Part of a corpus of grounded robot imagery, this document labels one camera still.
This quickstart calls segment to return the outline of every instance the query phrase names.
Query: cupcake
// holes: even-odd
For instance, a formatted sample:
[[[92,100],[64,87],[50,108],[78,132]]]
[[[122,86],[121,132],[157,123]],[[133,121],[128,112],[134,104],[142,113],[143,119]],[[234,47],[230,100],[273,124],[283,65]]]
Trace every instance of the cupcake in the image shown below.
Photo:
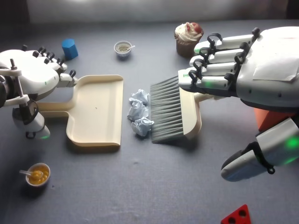
[[[182,57],[190,58],[194,55],[194,48],[203,36],[204,31],[195,22],[178,26],[174,32],[177,41],[177,53]]]

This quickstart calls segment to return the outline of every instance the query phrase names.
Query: white whipped cream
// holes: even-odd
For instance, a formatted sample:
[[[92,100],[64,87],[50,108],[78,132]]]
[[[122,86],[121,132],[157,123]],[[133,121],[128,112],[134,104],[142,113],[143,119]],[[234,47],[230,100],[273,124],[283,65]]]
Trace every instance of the white whipped cream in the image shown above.
[[[185,24],[179,25],[175,30],[175,34],[178,35],[180,40],[185,41],[185,42],[197,41],[198,38],[200,38],[202,36],[201,34],[198,34],[194,30],[194,26],[188,22]]]

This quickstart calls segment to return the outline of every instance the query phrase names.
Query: brush bristles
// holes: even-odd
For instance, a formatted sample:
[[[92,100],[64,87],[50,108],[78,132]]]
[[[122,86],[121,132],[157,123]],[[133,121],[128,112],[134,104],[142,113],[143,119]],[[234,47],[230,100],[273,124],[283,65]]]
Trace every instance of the brush bristles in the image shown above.
[[[184,136],[177,76],[150,87],[150,108],[153,143]]]

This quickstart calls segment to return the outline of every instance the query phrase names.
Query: robotic hand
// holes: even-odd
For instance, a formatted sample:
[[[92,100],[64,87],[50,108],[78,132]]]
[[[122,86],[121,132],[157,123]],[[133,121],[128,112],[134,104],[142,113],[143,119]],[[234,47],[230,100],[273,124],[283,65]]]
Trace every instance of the robotic hand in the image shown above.
[[[258,28],[251,35],[222,38],[212,33],[195,51],[179,86],[191,92],[239,97],[248,106],[278,111],[299,109],[299,27]],[[230,158],[221,176],[239,181],[299,158],[299,113],[256,135]]]
[[[35,101],[54,91],[56,87],[73,87],[77,84],[76,71],[64,73],[67,65],[54,58],[54,53],[38,51],[7,50],[0,53],[0,108],[13,108],[15,125],[26,133],[26,138],[45,139],[50,132]]]

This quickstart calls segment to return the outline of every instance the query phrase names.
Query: gray table surface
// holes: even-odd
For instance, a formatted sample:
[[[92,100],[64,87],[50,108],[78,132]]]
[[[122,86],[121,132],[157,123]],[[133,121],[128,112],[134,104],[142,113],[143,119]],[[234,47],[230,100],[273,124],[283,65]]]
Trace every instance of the gray table surface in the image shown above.
[[[249,34],[299,21],[200,23],[207,34]],[[253,109],[237,98],[200,104],[202,129],[192,142],[152,144],[137,138],[126,115],[139,88],[175,76],[188,67],[177,55],[174,28],[166,24],[77,24],[2,27],[0,51],[45,46],[63,55],[61,41],[73,38],[79,57],[68,61],[77,77],[119,74],[124,78],[121,147],[114,153],[82,153],[67,138],[66,120],[51,119],[47,140],[18,132],[12,108],[0,111],[0,223],[4,224],[218,224],[247,204],[252,223],[299,223],[299,163],[241,182],[220,176],[223,162],[257,134]],[[118,61],[113,45],[128,40],[132,56]],[[66,101],[71,88],[56,89],[45,101]],[[32,192],[18,174],[37,162],[52,171],[44,191]]]

